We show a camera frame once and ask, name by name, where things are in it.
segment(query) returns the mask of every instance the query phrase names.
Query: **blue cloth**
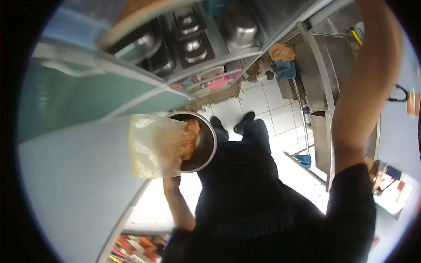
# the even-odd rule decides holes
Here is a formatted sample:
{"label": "blue cloth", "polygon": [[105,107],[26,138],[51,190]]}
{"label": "blue cloth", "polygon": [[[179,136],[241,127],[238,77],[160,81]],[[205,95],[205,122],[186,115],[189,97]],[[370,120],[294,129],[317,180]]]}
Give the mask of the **blue cloth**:
{"label": "blue cloth", "polygon": [[279,70],[274,73],[279,78],[279,82],[283,80],[293,79],[297,75],[295,71],[295,64],[291,61],[275,61]]}
{"label": "blue cloth", "polygon": [[310,155],[294,155],[293,157],[301,163],[302,167],[310,169],[312,165],[312,157]]}

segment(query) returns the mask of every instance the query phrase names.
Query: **white tile floor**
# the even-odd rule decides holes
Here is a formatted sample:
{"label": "white tile floor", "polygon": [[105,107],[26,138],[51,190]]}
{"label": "white tile floor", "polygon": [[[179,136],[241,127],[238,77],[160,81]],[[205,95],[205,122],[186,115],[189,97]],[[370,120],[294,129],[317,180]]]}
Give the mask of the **white tile floor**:
{"label": "white tile floor", "polygon": [[[277,164],[280,180],[325,213],[329,195],[324,186],[283,153],[287,151],[293,154],[305,147],[304,129],[298,102],[283,99],[275,80],[243,82],[239,98],[206,107],[198,113],[208,120],[212,115],[217,116],[228,131],[230,140],[240,141],[242,136],[235,134],[233,128],[249,111],[254,111],[256,119],[262,119],[266,123],[272,157]],[[313,142],[311,130],[309,141]],[[311,155],[314,158],[314,149],[311,150]],[[194,214],[202,190],[197,173],[182,175],[180,190]],[[170,231],[172,227],[173,220],[163,194],[162,179],[153,179],[135,207],[126,229],[149,232]]]}

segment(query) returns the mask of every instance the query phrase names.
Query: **jeans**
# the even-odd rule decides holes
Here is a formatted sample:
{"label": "jeans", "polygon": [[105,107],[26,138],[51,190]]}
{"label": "jeans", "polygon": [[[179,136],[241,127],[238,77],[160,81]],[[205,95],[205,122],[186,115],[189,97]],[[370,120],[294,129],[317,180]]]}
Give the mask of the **jeans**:
{"label": "jeans", "polygon": [[[272,154],[269,144],[269,135],[263,120],[247,120],[237,126],[238,134],[242,135],[242,144],[262,147],[269,154]],[[229,141],[228,131],[225,129],[215,129],[218,143]]]}

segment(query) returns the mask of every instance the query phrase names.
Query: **man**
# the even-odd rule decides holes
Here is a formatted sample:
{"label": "man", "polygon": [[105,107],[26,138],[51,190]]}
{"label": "man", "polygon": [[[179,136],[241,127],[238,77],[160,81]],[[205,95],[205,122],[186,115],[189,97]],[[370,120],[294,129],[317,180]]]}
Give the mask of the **man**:
{"label": "man", "polygon": [[382,0],[355,2],[365,23],[364,47],[333,117],[336,176],[326,215],[278,180],[266,126],[254,120],[254,113],[234,128],[243,135],[241,142],[228,141],[227,131],[213,117],[218,148],[198,173],[203,189],[196,219],[179,191],[180,177],[164,179],[175,229],[163,262],[367,259],[376,210],[364,144],[399,73],[402,32]]}

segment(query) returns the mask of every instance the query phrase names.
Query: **black shirt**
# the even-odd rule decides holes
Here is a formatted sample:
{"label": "black shirt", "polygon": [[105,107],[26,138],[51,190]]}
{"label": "black shirt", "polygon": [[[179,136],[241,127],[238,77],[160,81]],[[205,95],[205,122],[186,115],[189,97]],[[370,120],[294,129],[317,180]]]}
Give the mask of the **black shirt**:
{"label": "black shirt", "polygon": [[198,174],[196,227],[173,229],[162,262],[367,260],[376,210],[365,164],[335,176],[326,215],[278,179],[273,158],[259,147],[219,144]]}

